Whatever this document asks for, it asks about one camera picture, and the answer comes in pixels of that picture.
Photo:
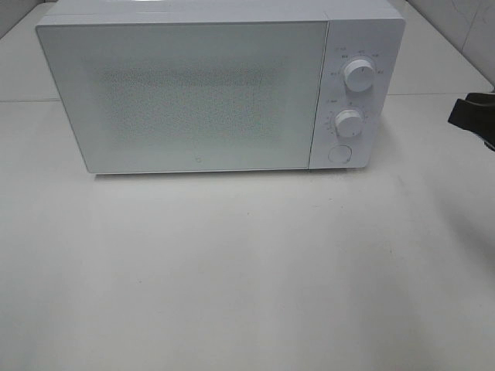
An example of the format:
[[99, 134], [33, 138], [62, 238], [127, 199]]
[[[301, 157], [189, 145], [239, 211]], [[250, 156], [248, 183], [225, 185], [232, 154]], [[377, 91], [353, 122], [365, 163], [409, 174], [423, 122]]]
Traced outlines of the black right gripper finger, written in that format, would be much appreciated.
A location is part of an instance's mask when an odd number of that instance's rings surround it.
[[494, 150], [494, 93], [469, 93], [458, 99], [448, 122], [480, 138], [485, 146]]

